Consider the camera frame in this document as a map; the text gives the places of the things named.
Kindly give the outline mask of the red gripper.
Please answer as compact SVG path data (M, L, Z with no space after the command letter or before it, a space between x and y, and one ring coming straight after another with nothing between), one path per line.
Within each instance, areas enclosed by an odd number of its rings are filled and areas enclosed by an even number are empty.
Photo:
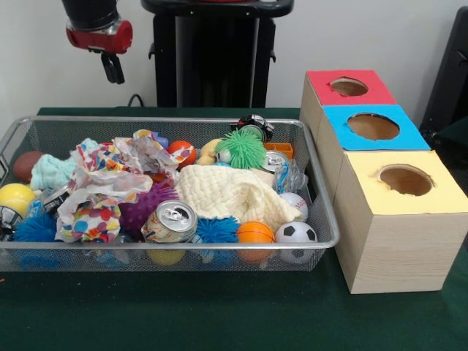
M103 52L101 61L110 83L120 85L125 82L121 63L116 54L126 53L132 45L133 28L128 20L117 20L107 28L96 31L78 30L68 23L66 33L72 46Z

